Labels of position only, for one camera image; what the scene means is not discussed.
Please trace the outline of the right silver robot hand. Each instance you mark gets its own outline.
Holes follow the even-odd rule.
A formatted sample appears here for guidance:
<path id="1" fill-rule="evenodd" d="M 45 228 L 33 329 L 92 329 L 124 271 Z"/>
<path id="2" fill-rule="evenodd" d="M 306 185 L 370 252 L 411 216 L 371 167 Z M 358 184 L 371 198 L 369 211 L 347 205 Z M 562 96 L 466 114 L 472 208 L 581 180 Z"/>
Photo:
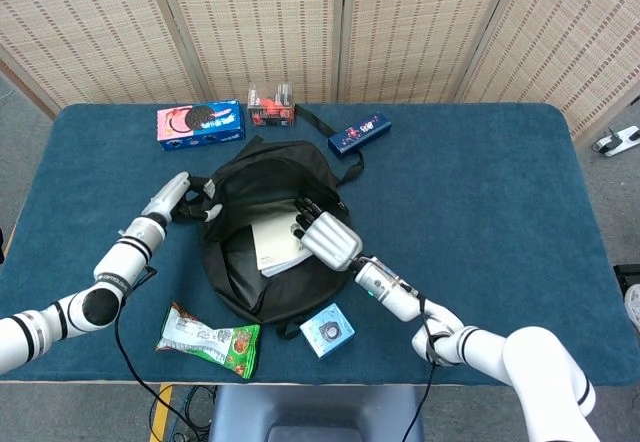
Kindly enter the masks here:
<path id="1" fill-rule="evenodd" d="M 309 198 L 295 200 L 294 206 L 298 213 L 292 234 L 326 266 L 346 271 L 362 252 L 360 236 Z"/>

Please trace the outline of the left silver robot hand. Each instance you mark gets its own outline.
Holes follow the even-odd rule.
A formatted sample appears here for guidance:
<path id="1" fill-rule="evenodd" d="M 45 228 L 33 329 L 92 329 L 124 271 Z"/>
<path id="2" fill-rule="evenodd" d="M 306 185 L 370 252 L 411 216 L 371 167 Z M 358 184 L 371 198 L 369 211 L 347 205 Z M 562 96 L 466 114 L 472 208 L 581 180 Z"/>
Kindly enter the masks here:
<path id="1" fill-rule="evenodd" d="M 213 201 L 216 186 L 211 178 L 180 172 L 157 192 L 141 215 L 156 217 L 165 224 L 175 217 L 186 217 L 201 222 L 217 218 L 223 205 Z"/>

